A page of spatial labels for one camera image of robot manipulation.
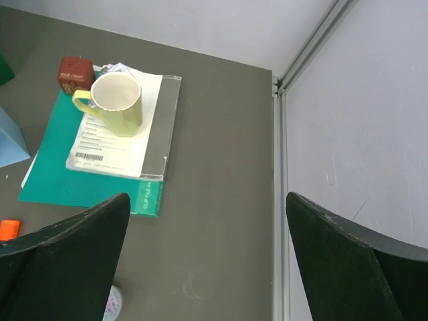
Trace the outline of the light blue drawer box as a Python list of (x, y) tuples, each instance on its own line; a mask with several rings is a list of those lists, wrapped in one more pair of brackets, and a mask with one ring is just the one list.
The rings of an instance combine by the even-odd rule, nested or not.
[(6, 167), (30, 158), (25, 139), (20, 127), (1, 108), (1, 141), (0, 141), (0, 167)]

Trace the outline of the teal clip file folder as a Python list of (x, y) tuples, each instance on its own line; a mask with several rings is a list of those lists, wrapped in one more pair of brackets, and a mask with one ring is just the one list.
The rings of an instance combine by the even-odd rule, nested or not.
[(60, 92), (41, 146), (21, 187), (19, 200), (71, 207), (91, 207), (114, 194), (130, 196), (135, 215), (158, 217), (163, 194), (160, 181), (135, 180), (66, 168), (83, 112)]

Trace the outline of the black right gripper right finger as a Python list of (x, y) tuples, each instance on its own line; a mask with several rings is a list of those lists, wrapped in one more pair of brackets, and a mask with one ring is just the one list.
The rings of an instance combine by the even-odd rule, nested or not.
[(313, 320), (427, 319), (427, 249), (294, 192), (286, 215)]

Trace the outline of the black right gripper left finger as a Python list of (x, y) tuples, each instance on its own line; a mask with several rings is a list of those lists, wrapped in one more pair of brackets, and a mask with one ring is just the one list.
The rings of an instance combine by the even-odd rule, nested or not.
[(119, 193), (1, 242), (2, 320), (101, 320), (130, 218)]

